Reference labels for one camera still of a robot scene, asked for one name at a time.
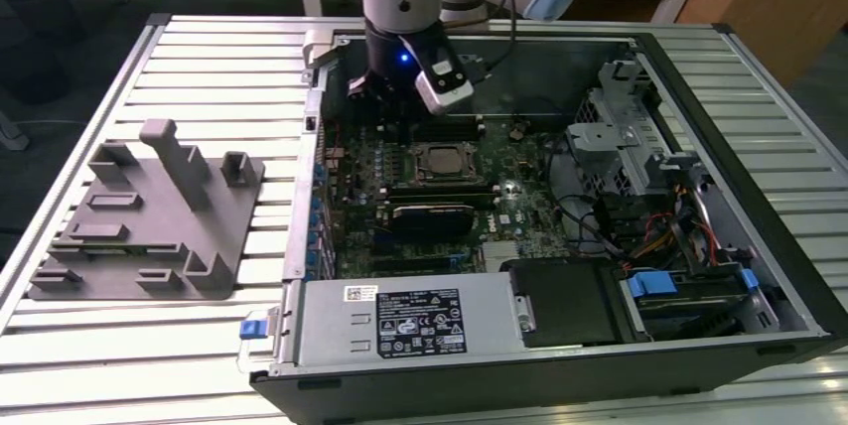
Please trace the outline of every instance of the warning label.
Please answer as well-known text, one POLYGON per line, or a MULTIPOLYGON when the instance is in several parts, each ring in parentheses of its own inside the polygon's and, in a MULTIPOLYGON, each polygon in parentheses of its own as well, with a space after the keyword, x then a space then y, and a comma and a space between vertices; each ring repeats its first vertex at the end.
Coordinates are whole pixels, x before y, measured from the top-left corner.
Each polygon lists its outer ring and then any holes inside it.
POLYGON ((382 358, 466 351, 458 289, 378 293, 376 320, 382 358))

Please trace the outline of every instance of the metal workbench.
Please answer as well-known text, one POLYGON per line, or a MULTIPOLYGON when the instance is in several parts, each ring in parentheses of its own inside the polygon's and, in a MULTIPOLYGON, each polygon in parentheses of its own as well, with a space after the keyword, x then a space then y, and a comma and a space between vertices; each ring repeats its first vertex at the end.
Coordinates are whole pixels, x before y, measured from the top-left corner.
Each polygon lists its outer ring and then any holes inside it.
MULTIPOLYGON (((493 30, 504 30, 494 24, 493 30)), ((536 24, 560 32, 650 32, 842 304, 848 303, 848 163, 732 34, 709 26, 536 24)), ((0 421, 128 424, 289 423, 248 385, 236 361, 238 322, 280 301, 310 29, 350 19, 174 16, 132 49, 82 139, 0 275, 0 421), (210 302, 33 302, 21 299, 46 245, 93 174, 93 146, 126 140, 141 121, 180 121, 206 158, 246 151, 266 162, 238 289, 210 302)), ((669 119, 678 142, 688 140, 669 119)), ((270 356, 270 340, 252 359, 270 356)), ((757 372, 713 392, 405 420, 404 423, 844 423, 848 358, 757 372)))

